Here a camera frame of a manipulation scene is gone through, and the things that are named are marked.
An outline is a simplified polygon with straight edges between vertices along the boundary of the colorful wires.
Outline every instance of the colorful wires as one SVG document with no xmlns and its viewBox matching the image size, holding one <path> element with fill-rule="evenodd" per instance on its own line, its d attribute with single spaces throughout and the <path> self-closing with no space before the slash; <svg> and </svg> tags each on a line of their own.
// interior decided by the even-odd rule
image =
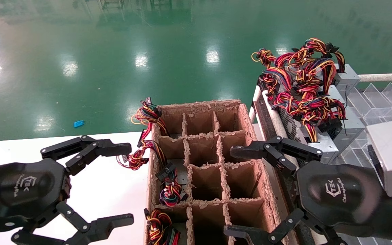
<svg viewBox="0 0 392 245">
<path fill-rule="evenodd" d="M 164 179 L 164 188 L 160 193 L 160 203 L 168 207 L 174 207 L 181 201 L 182 186 L 176 181 L 176 169 Z"/>
<path fill-rule="evenodd" d="M 148 104 L 145 101 L 142 102 L 142 107 L 140 107 L 134 116 L 131 117 L 131 122 L 133 124 L 143 124 L 148 128 L 143 132 L 141 140 L 144 140 L 152 130 L 152 125 L 157 124 L 160 127 L 162 135 L 169 136 L 168 130 L 166 128 L 164 120 L 161 118 L 161 112 L 158 110 L 157 106 L 154 104 Z"/>
<path fill-rule="evenodd" d="M 167 159 L 157 142 L 142 140 L 141 143 L 142 146 L 133 154 L 128 156 L 117 156 L 117 162 L 123 167 L 138 170 L 143 164 L 146 164 L 149 161 L 149 158 L 143 158 L 146 149 L 152 149 L 157 154 L 160 166 L 164 167 L 167 164 Z"/>
<path fill-rule="evenodd" d="M 338 61 L 338 72 L 339 73 L 345 73 L 345 64 L 346 61 L 344 60 L 344 55 L 340 51 L 335 52 L 335 56 Z"/>
<path fill-rule="evenodd" d="M 252 53 L 251 58 L 255 62 L 261 62 L 261 64 L 266 68 L 269 68 L 271 63 L 276 59 L 270 50 L 266 50 L 264 48 L 260 48 L 258 52 Z"/>
<path fill-rule="evenodd" d="M 269 67 L 267 70 L 263 71 L 263 74 L 272 74 L 275 75 L 276 78 L 280 80 L 280 82 L 284 85 L 286 90 L 291 90 L 291 78 L 285 70 L 276 68 L 276 67 Z"/>
<path fill-rule="evenodd" d="M 149 213 L 145 209 L 145 217 L 149 226 L 149 245 L 178 245 L 181 233 L 171 227 L 170 217 L 158 208 Z"/>
<path fill-rule="evenodd" d="M 336 73 L 344 72 L 345 68 L 344 56 L 338 49 L 331 43 L 310 38 L 302 47 L 293 48 L 293 52 L 277 58 L 263 48 L 252 53 L 252 60 L 266 67 L 258 78 L 258 84 L 261 90 L 267 88 L 269 104 L 273 109 L 285 110 L 300 121 L 311 142 L 317 141 L 316 126 L 333 119 L 345 119 L 344 105 L 327 97 Z M 314 58 L 313 55 L 317 53 L 321 53 L 321 57 Z M 338 70 L 331 59 L 333 54 L 339 64 Z"/>
</svg>

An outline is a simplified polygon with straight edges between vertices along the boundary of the white railing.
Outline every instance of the white railing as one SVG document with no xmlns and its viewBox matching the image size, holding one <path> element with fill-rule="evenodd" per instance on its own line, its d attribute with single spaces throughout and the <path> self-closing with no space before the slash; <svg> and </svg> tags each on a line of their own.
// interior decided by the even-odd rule
<svg viewBox="0 0 392 245">
<path fill-rule="evenodd" d="M 358 75 L 359 82 L 392 82 L 392 73 Z"/>
</svg>

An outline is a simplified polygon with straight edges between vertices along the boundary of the blue object on floor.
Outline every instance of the blue object on floor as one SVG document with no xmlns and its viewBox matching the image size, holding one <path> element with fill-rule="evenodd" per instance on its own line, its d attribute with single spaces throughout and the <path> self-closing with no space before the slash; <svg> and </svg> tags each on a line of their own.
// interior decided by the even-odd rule
<svg viewBox="0 0 392 245">
<path fill-rule="evenodd" d="M 76 121 L 73 123 L 74 128 L 81 127 L 83 125 L 84 125 L 84 120 Z"/>
</svg>

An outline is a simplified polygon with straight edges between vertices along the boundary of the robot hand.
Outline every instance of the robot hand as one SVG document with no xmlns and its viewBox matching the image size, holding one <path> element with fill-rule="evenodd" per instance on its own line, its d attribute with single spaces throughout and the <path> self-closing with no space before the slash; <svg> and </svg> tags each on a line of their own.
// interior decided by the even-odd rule
<svg viewBox="0 0 392 245">
<path fill-rule="evenodd" d="M 23 227 L 12 236 L 19 245 L 85 245 L 107 239 L 116 227 L 132 225 L 132 214 L 100 218 L 87 223 L 66 201 L 70 175 L 76 175 L 99 156 L 127 155 L 129 143 L 114 144 L 87 135 L 47 147 L 37 163 L 0 165 L 0 232 Z M 76 154 L 66 167 L 56 160 Z M 32 234 L 62 214 L 78 232 L 67 241 Z"/>
<path fill-rule="evenodd" d="M 297 167 L 282 153 L 308 162 Z M 279 136 L 270 141 L 253 141 L 249 146 L 233 146 L 235 158 L 264 158 L 283 174 L 294 178 L 291 193 L 295 210 L 271 233 L 242 227 L 225 226 L 226 235 L 247 239 L 250 245 L 280 245 L 299 222 L 323 234 L 327 244 L 347 244 L 339 233 L 392 240 L 392 197 L 384 191 L 372 168 L 327 165 L 319 162 L 320 150 Z"/>
</svg>

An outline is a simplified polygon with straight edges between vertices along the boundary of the cardboard box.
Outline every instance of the cardboard box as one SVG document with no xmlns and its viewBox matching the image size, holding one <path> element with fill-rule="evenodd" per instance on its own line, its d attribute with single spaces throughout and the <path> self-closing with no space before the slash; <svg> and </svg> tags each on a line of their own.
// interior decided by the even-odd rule
<svg viewBox="0 0 392 245">
<path fill-rule="evenodd" d="M 160 106 L 171 137 L 157 126 L 152 139 L 168 162 L 178 168 L 179 183 L 187 183 L 189 198 L 174 208 L 160 205 L 159 162 L 150 154 L 148 205 L 168 213 L 182 232 L 180 245 L 247 244 L 223 234 L 224 225 L 245 225 L 273 231 L 280 223 L 262 160 L 235 159 L 231 146 L 256 141 L 247 108 L 239 100 Z"/>
</svg>

